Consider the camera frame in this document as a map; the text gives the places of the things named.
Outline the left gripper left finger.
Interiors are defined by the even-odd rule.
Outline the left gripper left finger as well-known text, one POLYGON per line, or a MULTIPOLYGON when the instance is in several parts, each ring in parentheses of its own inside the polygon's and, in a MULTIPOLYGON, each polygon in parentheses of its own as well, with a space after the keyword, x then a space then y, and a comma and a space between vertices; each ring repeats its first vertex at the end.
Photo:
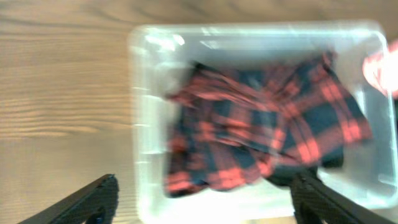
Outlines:
POLYGON ((118 180, 106 174, 20 224, 110 224, 118 199, 118 180))

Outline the red navy plaid shirt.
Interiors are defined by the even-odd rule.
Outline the red navy plaid shirt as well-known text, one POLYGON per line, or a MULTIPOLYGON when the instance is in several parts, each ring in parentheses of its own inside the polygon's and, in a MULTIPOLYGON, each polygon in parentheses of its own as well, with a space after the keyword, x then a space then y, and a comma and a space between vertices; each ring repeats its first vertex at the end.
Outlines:
POLYGON ((266 179, 279 165, 314 164, 338 146, 370 140, 334 61, 324 52, 259 70, 196 64, 169 97, 181 111, 169 141, 166 194, 227 192, 266 179))

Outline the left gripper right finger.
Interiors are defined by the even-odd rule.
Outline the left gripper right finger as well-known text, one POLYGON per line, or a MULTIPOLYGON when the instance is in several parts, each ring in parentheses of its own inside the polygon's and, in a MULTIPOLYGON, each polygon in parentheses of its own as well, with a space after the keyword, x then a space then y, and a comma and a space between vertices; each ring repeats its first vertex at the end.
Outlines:
POLYGON ((298 224, 394 224, 306 172, 294 177, 290 192, 298 224))

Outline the black garment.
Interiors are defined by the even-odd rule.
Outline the black garment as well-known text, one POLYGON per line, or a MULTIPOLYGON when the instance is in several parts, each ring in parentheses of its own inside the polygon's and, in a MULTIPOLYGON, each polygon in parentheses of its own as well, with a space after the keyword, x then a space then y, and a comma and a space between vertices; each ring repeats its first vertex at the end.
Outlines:
POLYGON ((340 169, 344 163, 344 147, 338 146, 329 154, 323 156, 319 161, 310 165, 285 166, 279 165, 274 169, 273 174, 266 177, 266 180, 278 187, 289 187, 294 177, 302 172, 308 172, 314 178, 317 177, 318 168, 340 169))

